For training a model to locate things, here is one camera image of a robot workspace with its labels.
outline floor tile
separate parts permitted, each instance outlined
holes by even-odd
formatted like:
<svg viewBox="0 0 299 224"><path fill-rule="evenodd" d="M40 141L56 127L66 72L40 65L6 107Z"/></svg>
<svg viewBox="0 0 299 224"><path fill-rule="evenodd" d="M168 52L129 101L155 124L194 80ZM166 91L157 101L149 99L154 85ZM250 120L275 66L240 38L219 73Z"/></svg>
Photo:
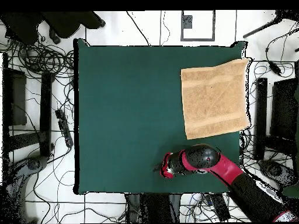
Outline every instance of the floor tile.
<svg viewBox="0 0 299 224"><path fill-rule="evenodd" d="M89 192L86 202L126 202L123 193Z"/></svg>
<svg viewBox="0 0 299 224"><path fill-rule="evenodd" d="M50 203L50 211L46 215L49 206L44 202L25 202L26 214L28 219L38 219L38 224L44 218L43 224L81 224L84 223L84 204L62 204L59 206Z"/></svg>
<svg viewBox="0 0 299 224"><path fill-rule="evenodd" d="M247 54L255 60L265 60L265 49L270 41L284 35L290 31L291 26L295 23L292 20L284 19L279 24L273 25L247 38L243 35L251 32L270 22L275 18L274 10L238 10L237 15L237 40L248 41ZM285 43L283 61L296 61L299 59L299 53L294 52L298 45L299 33L288 36ZM285 37L282 37L269 46L269 60L280 61L283 51Z"/></svg>
<svg viewBox="0 0 299 224"><path fill-rule="evenodd" d="M91 46L147 46L142 34L126 11L96 11L106 25L96 30L88 29L87 42ZM160 11L129 11L137 26L152 46L159 45Z"/></svg>
<svg viewBox="0 0 299 224"><path fill-rule="evenodd" d="M235 41L235 10L217 10L215 13L215 41L181 41L181 10L167 10L165 26L170 31L165 46L230 46ZM162 25L162 39L167 40L168 30Z"/></svg>
<svg viewBox="0 0 299 224"><path fill-rule="evenodd" d="M117 221L117 219L124 212L125 204L86 204L86 217L85 223L112 223L109 219L105 218L107 216L112 221Z"/></svg>
<svg viewBox="0 0 299 224"><path fill-rule="evenodd" d="M60 135L53 132L53 140L57 139ZM64 155L68 150L64 139L58 139L55 149L55 158ZM73 192L74 187L74 149L70 151L64 158L60 158L48 164L48 166L39 173L39 180L36 184L36 193L48 201L66 201L66 202L84 202L83 195L75 195ZM26 187L26 199L36 200L33 192L33 185L37 179L36 175L31 176Z"/></svg>

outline electrical cord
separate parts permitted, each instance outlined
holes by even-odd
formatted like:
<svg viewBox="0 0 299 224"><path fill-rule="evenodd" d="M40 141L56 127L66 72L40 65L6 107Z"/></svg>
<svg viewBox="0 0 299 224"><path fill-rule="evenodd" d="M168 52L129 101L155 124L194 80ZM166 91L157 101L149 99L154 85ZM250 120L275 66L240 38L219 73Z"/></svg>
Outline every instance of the electrical cord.
<svg viewBox="0 0 299 224"><path fill-rule="evenodd" d="M285 69L285 66L284 66L284 65L285 65L285 64L290 64L290 65L291 65L291 68L292 68L292 70L293 70L293 71L292 71L292 74L293 74L293 72L294 72L294 67L293 67L293 65L292 65L291 63L288 63L288 62L287 62L287 63L282 63L282 58L283 58L284 46L285 46L287 37L288 37L289 35L291 35L291 34L297 32L297 31L299 31L299 28L292 30L292 28L293 28L295 25L298 25L298 23L295 22L294 25L291 27L291 29L290 29L290 31L289 31L288 33L286 33L286 34L284 34L284 35L281 35L281 36L279 36L279 37L274 38L273 40L271 40L271 41L269 42L269 44L267 45L266 50L265 50L265 52L266 52L266 59L267 59L267 61L268 61L268 63L269 63L269 67L270 67L270 69L271 69L275 74L277 74L278 76L281 76L282 78L288 78L290 75L289 75L289 76L282 76L282 75L281 75L281 69L280 69L280 67L279 67L277 64L275 64L274 62L269 61L269 59L268 59L269 46L271 45L272 42L274 42L274 41L276 41L276 40L278 40L278 39L280 39L280 38L286 36L286 39L284 40L284 43L283 43L283 51L282 51L281 58L280 58L280 65L282 65L282 67Z"/></svg>
<svg viewBox="0 0 299 224"><path fill-rule="evenodd" d="M138 31L141 33L141 35L143 36L143 38L146 40L147 45L150 46L150 43L148 42L147 38L145 38L143 32L140 30L140 28L137 26L135 20L132 18L132 16L126 11L127 15L131 18L131 20L134 22L136 28L138 29Z"/></svg>
<svg viewBox="0 0 299 224"><path fill-rule="evenodd" d="M48 209L47 213L45 214L44 218L43 218L43 219L41 220L41 222L40 222L40 224L43 224L44 219L46 218L46 216L48 215L48 213L49 213L49 211L50 211L50 209L51 209L51 205L50 205L49 202L47 202L46 200L44 200L43 198L41 198L40 196L38 196L37 193L35 192L36 184L37 184L37 181L39 180L39 173L40 173L40 172L37 173L36 181L35 181L35 184L34 184L34 186L33 186L33 192L34 192L34 194L35 194L35 196L36 196L37 198L39 198L40 200L42 200L43 202L45 202L45 203L49 206L49 209Z"/></svg>
<svg viewBox="0 0 299 224"><path fill-rule="evenodd" d="M162 43L162 45L164 45L164 43L168 41L168 39L169 39L169 36L171 35L171 32L169 31L168 27L166 27L166 25L165 25L165 22L164 22L164 19L165 19L165 14L166 14L166 11L164 11L164 16L163 16L163 25L164 25L164 27L165 27L165 28L168 30L168 37L167 37L167 40L165 40L165 41Z"/></svg>

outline tan towel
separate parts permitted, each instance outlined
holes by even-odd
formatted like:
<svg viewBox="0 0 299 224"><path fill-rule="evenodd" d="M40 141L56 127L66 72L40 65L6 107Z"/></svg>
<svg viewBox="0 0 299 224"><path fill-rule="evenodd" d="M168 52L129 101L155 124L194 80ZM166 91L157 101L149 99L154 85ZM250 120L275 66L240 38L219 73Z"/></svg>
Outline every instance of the tan towel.
<svg viewBox="0 0 299 224"><path fill-rule="evenodd" d="M235 132L249 125L245 75L249 59L181 70L187 139Z"/></svg>

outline cable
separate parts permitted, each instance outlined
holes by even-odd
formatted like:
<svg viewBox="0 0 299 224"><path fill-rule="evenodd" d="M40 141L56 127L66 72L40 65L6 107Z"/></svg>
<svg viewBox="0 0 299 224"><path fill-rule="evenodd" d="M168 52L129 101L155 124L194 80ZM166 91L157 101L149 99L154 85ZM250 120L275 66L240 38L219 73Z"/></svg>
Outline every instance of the cable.
<svg viewBox="0 0 299 224"><path fill-rule="evenodd" d="M267 61L268 61L268 63L269 63L270 69L271 69L275 74L277 74L278 76L281 76L282 78L288 78L290 75L289 75L289 76L282 76L282 75L281 75L281 69L279 68L279 66L278 66L277 64L275 64L274 62L269 61L269 59L268 59L269 46L271 45L272 42L274 42L274 41L276 41L276 40L278 40L278 39L280 39L280 38L282 38L282 37L284 37L284 36L287 36L287 37L288 37L289 35L291 35L291 34L297 32L297 31L299 31L299 28L292 30L292 28L293 28L295 25L297 25L297 24L298 24L298 23L295 22L294 25L291 27L291 29L290 29L290 31L289 31L288 33L286 33L286 34L284 34L284 35L281 35L281 36L279 36L279 37L274 38L273 40L271 40L271 41L269 42L269 44L267 45L266 50L265 50L265 52L266 52L266 59L267 59ZM291 67L292 67L292 73L291 73L291 75L292 75L293 72L294 72L294 67L293 67L293 65L292 65L291 63L288 63L288 62L287 62L287 63L282 63L282 62L281 62L281 61L282 61L282 58L283 58L283 53L284 53L284 45L285 45L285 43L286 43L287 37L286 37L286 39L284 40L284 44L283 44L283 52L282 52L282 54L281 54L281 58L280 58L280 65L282 65L282 67L283 67L284 70L285 70L285 66L284 66L284 64L290 64Z"/></svg>
<svg viewBox="0 0 299 224"><path fill-rule="evenodd" d="M33 186L33 192L34 192L34 194L35 194L35 196L36 196L37 198L39 198L40 200L44 201L44 202L47 203L48 206L49 206L49 209L48 209L47 213L45 214L44 218L43 218L43 219L41 220L41 222L40 222L40 224L43 224L44 219L46 218L46 216L48 215L48 213L49 213L49 211L50 211L50 209L51 209L51 205L49 204L49 202L47 202L46 200L44 200L43 198L41 198L40 196L38 196L38 195L36 194L36 192L35 192L35 188L36 188L36 184L37 184L37 181L38 181L38 180L39 180L39 172L37 173L36 181L35 181L35 184L34 184L34 186Z"/></svg>
<svg viewBox="0 0 299 224"><path fill-rule="evenodd" d="M61 218L61 220L59 221L59 224L61 224L62 220L63 220L66 216L69 216L69 215L76 215L76 214L79 214L79 213L84 212L84 211L87 211L87 210L90 210L90 211L94 212L95 214L97 214L97 215L99 215L99 216L101 216L101 217L104 217L104 218L106 218L107 220L109 220L109 221L111 221L111 222L114 222L114 223L122 223L122 222L123 222L123 221L118 222L117 219L116 219L115 217L108 217L108 216L102 215L101 213L96 212L96 211L95 211L94 209L92 209L92 208L86 208L86 209L83 209L83 210L78 211L78 212L75 212L75 213L68 213L68 214L65 214L65 215Z"/></svg>
<svg viewBox="0 0 299 224"><path fill-rule="evenodd" d="M148 42L147 38L145 38L144 34L142 33L142 31L139 29L139 27L137 26L135 20L132 18L132 16L130 16L130 14L126 11L127 15L131 18L131 20L134 22L136 28L138 29L138 31L142 34L143 38L146 40L147 45L150 46L150 43Z"/></svg>
<svg viewBox="0 0 299 224"><path fill-rule="evenodd" d="M164 17L163 17L163 25L164 25L164 27L166 27L165 22L164 22L164 19L165 19L165 13L166 13L166 11L164 11ZM165 42L168 41L169 36L171 35L171 32L169 31L168 27L166 27L166 28L167 28L167 30L168 30L168 37L167 37L167 40L164 41L164 42L162 43L162 45L163 45Z"/></svg>

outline green tabletop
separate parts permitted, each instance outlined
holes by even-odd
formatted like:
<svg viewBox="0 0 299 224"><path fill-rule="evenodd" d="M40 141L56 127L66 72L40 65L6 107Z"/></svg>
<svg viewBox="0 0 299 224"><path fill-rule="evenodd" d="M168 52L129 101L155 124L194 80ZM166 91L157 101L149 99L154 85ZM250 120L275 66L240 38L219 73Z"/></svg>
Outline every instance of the green tabletop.
<svg viewBox="0 0 299 224"><path fill-rule="evenodd" d="M199 143L239 163L239 132L186 139L180 70L241 58L245 44L91 47L78 40L79 193L228 191L212 174L168 180L152 169L165 153Z"/></svg>

